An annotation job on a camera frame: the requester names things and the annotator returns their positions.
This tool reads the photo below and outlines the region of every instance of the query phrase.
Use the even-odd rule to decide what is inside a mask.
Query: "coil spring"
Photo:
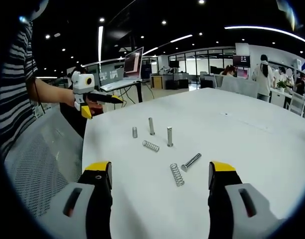
[[[143,146],[155,151],[155,152],[158,152],[159,151],[159,146],[153,144],[153,143],[150,143],[146,140],[143,141]]]
[[[173,163],[170,165],[170,169],[173,175],[173,178],[177,184],[177,187],[181,186],[184,184],[184,180],[182,178],[182,175],[179,171],[178,165],[176,163]]]

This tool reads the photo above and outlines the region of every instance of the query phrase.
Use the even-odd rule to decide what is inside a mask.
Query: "office floor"
[[[134,104],[131,100],[133,100],[135,103],[138,103],[136,86],[132,86],[129,90],[128,90],[128,88],[129,87],[126,87],[125,89],[121,89],[121,92],[120,92],[120,90],[117,90],[117,91],[114,92],[114,94],[117,95],[117,96],[120,96],[121,94],[123,94],[124,101],[127,102],[127,103],[124,103],[124,106],[126,105],[125,107],[131,106],[131,105]],[[189,84],[188,89],[179,89],[179,90],[151,89],[152,92],[153,92],[153,95],[152,95],[152,93],[149,89],[151,89],[149,82],[142,84],[143,102],[153,100],[153,95],[154,95],[154,98],[157,99],[157,98],[160,98],[160,97],[170,96],[170,95],[178,94],[178,93],[182,93],[182,92],[195,91],[197,89],[200,89],[200,85]],[[121,106],[122,105],[115,105],[116,110],[120,109]],[[114,110],[114,105],[113,104],[105,104],[104,105],[104,112],[113,111],[113,110]]]

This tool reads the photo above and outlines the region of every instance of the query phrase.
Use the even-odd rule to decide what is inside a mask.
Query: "metal pin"
[[[195,162],[197,161],[198,158],[201,157],[201,153],[198,153],[196,156],[194,156],[189,162],[186,164],[183,164],[181,166],[182,171],[187,172],[188,168]]]
[[[168,135],[167,146],[172,147],[173,146],[173,143],[172,143],[172,127],[167,127],[167,135]]]
[[[154,135],[154,130],[153,130],[153,119],[152,118],[148,118],[149,120],[149,129],[150,129],[150,134]]]
[[[137,138],[137,127],[133,127],[133,138]]]

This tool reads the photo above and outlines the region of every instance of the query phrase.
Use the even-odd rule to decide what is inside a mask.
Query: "potted plant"
[[[277,88],[281,91],[284,92],[284,89],[287,87],[286,83],[284,81],[279,81],[277,83]]]

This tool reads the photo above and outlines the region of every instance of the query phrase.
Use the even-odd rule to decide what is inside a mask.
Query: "black ceiling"
[[[83,0],[74,3],[50,0],[42,16],[34,21],[33,52],[38,74],[60,76],[63,71],[65,75],[66,69],[77,65],[77,61],[78,64],[98,61],[100,25],[105,29],[102,60],[123,56],[123,47],[130,47],[131,38],[135,46],[144,46],[145,51],[164,45],[149,55],[234,46],[235,42],[245,39],[244,42],[249,44],[271,46],[305,58],[305,43],[290,36],[264,30],[224,29],[231,25],[257,25],[292,32],[276,0],[205,2],[200,5],[198,0]],[[305,38],[305,7],[299,1],[289,2],[303,24],[294,34]],[[104,23],[99,22],[100,17],[105,18]],[[162,25],[162,20],[166,20],[167,25]],[[189,34],[193,36],[169,43]]]

